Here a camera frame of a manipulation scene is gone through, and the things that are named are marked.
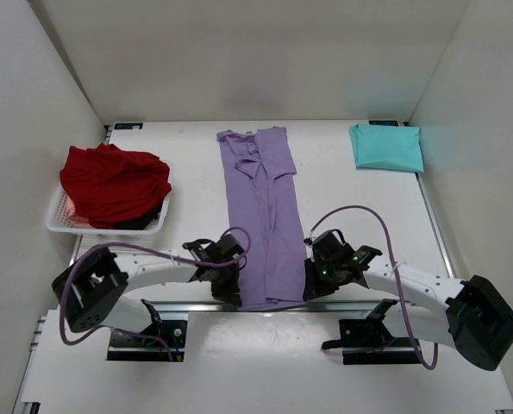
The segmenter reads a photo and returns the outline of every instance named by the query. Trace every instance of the purple shirt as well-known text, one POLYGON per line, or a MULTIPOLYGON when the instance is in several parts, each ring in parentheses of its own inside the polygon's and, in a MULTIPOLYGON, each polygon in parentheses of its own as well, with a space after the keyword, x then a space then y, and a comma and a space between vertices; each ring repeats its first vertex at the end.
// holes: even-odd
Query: purple shirt
MULTIPOLYGON (((252 248, 240 272, 241 309, 270 310, 303 302, 306 249, 286 129, 217 135, 228 197, 229 225, 248 231, 252 248)), ((235 232, 241 244, 245 238, 235 232)))

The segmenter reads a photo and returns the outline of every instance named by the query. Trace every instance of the black bracket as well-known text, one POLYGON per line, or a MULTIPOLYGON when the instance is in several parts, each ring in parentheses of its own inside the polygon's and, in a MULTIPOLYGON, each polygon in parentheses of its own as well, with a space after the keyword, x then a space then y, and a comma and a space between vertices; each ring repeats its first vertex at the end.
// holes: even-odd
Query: black bracket
POLYGON ((143 122, 117 122, 114 129, 143 129, 143 122))
POLYGON ((418 364, 409 338, 393 338, 383 325, 396 303, 384 299, 365 319, 341 319, 341 339, 324 342, 322 349, 343 348, 343 365, 418 364))
POLYGON ((153 361, 183 362, 185 360, 185 342, 187 339, 187 321, 165 319, 150 325, 143 334, 162 338, 172 351, 172 360, 159 342, 151 339, 139 339, 116 331, 110 333, 107 361, 153 361))

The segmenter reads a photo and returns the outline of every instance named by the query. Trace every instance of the plastic basket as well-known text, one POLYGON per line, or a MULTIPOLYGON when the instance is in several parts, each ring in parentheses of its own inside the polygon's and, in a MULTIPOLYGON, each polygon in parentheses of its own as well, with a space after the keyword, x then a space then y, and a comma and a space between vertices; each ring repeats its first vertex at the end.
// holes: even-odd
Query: plastic basket
MULTIPOLYGON (((168 175, 168 182, 173 185, 173 165, 170 161, 161 160, 170 167, 170 174, 168 175)), ((170 204, 170 196, 173 194, 173 190, 170 191, 164 198, 162 203, 162 209, 160 210, 160 216, 158 220, 153 220, 143 230, 116 230, 116 229, 82 229, 74 226, 68 218, 66 218, 66 192, 59 182, 55 193, 51 198, 49 204, 49 210, 46 215, 46 227, 51 231, 59 233, 72 233, 74 235, 99 235, 99 236, 144 236, 154 235, 162 229, 166 213, 168 211, 168 205, 170 204)))

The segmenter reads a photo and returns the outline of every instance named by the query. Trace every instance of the cable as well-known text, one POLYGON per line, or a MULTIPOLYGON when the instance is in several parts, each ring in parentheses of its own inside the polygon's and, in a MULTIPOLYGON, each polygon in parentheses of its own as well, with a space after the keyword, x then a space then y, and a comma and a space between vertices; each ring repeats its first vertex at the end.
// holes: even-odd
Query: cable
POLYGON ((92 248, 90 248, 87 252, 82 254, 82 256, 76 260, 74 265, 72 265, 72 269, 68 275, 68 278, 66 278, 65 286, 63 287, 63 292, 60 296, 60 309, 59 309, 59 333, 60 333, 60 339, 65 345, 72 346, 77 345, 93 335, 97 330, 100 330, 101 328, 111 328, 113 330, 116 330, 118 332, 122 332, 123 334, 138 337, 138 338, 144 338, 144 339, 153 339, 155 341, 158 341, 162 346, 165 348, 166 352, 168 353, 168 356, 170 356, 170 360, 172 360, 172 351, 170 350, 170 347, 164 341, 162 338, 158 336, 151 336, 151 335, 143 335, 136 332, 130 332, 128 330, 124 329, 117 329, 110 326, 105 325, 99 325, 95 328, 87 331, 87 333, 83 336, 80 336, 78 339, 70 340, 66 337, 66 328, 65 328, 65 309, 66 309, 66 302, 68 300, 68 294, 70 293, 70 290, 72 288, 72 282, 76 279, 76 273, 78 272, 78 269, 84 264, 85 260, 90 257, 92 254, 94 254, 96 251, 101 250, 103 248, 112 248, 112 247, 120 247, 120 248, 132 248, 135 250, 140 250, 141 252, 149 253, 158 257, 162 257, 164 259, 168 260, 175 260, 179 263, 185 263, 187 265, 193 265, 193 266, 203 266, 203 267, 214 267, 214 268, 223 268, 228 267, 231 265, 234 265, 235 263, 238 263, 241 259, 247 256, 248 251, 250 250, 250 247, 252 247, 252 240, 250 238, 250 234, 246 230, 244 230, 241 227, 231 227, 227 230, 225 230, 220 237, 224 237, 227 233, 229 233, 232 230, 239 230, 240 232, 244 233, 247 237, 247 248, 242 254, 239 254, 237 257, 235 257, 233 260, 226 261, 225 263, 211 263, 207 261, 197 261, 193 259, 186 259, 184 257, 179 256, 173 256, 168 253, 162 253, 158 250, 154 250, 152 248, 145 248, 143 246, 137 246, 130 243, 124 243, 122 241, 110 241, 108 243, 98 244, 92 248))
MULTIPOLYGON (((160 337, 160 328, 158 328, 158 331, 159 332, 155 336, 160 337)), ((150 343, 143 343, 142 342, 141 345, 143 345, 144 347, 150 347, 150 346, 154 345, 155 342, 157 342, 156 339, 153 339, 152 342, 150 342, 150 343)))
POLYGON ((176 346, 176 359, 178 360, 178 362, 181 362, 181 354, 179 353, 178 339, 175 336, 173 337, 173 343, 176 346))
POLYGON ((383 345, 381 347, 353 349, 350 351, 342 351, 342 353, 343 354, 370 354, 373 352, 383 352, 385 349, 390 347, 390 345, 392 345, 395 341, 396 341, 396 338, 392 339, 391 341, 388 341, 385 345, 383 345))
POLYGON ((415 335, 413 334, 413 329, 411 328, 411 322, 410 322, 410 315, 408 314, 407 306, 405 304, 405 296, 404 296, 404 289, 402 287, 402 278, 400 276, 400 272, 398 271, 398 266, 396 263, 396 260, 394 259, 394 251, 392 249, 392 240, 391 240, 391 234, 388 231, 388 227, 386 226, 385 220, 383 220, 383 217, 381 217, 377 211, 370 209, 369 207, 365 207, 365 205, 345 205, 344 207, 339 207, 338 209, 334 209, 327 213, 325 216, 323 216, 319 221, 314 225, 314 227, 310 230, 310 236, 311 239, 312 234, 314 233, 314 230, 319 226, 323 221, 325 221, 326 218, 334 215, 334 213, 338 213, 339 211, 343 210, 351 210, 351 209, 357 209, 357 210, 365 210, 371 214, 373 214, 380 225, 383 228, 383 231, 385 232, 385 238, 386 238, 386 248, 388 249, 388 256, 391 261, 392 270, 394 272, 394 277, 396 279, 396 287, 397 287, 397 295, 400 298, 400 308, 402 310, 402 316, 404 318, 404 325, 405 328, 408 331, 408 337, 410 339, 411 346, 413 347, 413 350, 415 352, 415 355, 419 362, 427 368, 428 370, 432 371, 436 368, 436 364, 438 363, 438 344, 435 343, 434 347, 434 353, 432 357, 432 362, 428 364, 424 357, 422 356, 421 349, 419 348, 419 345, 417 344, 415 335))
POLYGON ((247 258, 245 257, 245 263, 239 267, 239 272, 247 266, 247 258))

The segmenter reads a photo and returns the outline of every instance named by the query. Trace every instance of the folded cloth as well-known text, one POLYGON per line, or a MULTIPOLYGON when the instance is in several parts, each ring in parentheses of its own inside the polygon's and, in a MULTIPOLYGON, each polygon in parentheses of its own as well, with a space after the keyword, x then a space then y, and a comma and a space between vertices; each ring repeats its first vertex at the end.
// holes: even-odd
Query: folded cloth
POLYGON ((350 128, 357 168, 422 173, 419 127, 386 127, 359 123, 350 128))
POLYGON ((122 151, 116 145, 70 147, 60 183, 76 212, 97 229, 113 229, 158 205, 172 190, 170 168, 150 153, 122 151))
POLYGON ((90 221, 85 217, 81 217, 76 212, 76 206, 68 196, 66 196, 66 218, 76 227, 80 227, 82 229, 93 229, 93 227, 90 226, 90 221))

